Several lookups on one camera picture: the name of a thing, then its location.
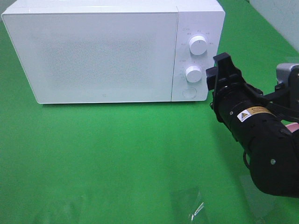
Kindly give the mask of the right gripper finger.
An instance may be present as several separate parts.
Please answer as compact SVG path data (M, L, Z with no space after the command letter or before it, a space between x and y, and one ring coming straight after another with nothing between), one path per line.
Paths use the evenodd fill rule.
M211 67L206 70L206 83L208 90L214 90L218 81L218 67Z
M217 67L222 70L235 70L231 56L228 53L221 53L213 57Z

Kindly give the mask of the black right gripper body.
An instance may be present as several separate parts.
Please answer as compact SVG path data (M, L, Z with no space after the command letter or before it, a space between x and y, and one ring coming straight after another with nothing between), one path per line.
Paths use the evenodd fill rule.
M213 101L210 104L212 110L216 114L216 118L220 123L224 122L224 117L221 115L220 103L224 101L231 93L246 92L249 94L257 94L258 96L263 95L263 92L250 85L242 77L242 72L238 68L235 70L222 70L218 68L218 81L216 88L212 90Z

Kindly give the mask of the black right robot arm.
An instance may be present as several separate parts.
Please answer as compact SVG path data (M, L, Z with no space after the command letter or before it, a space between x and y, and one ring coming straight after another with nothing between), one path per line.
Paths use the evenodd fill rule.
M299 196L299 130L283 121L299 122L299 66L281 63L277 85L270 94L250 85L222 53L206 70L210 104L219 122L243 147L243 160L253 183L263 193Z

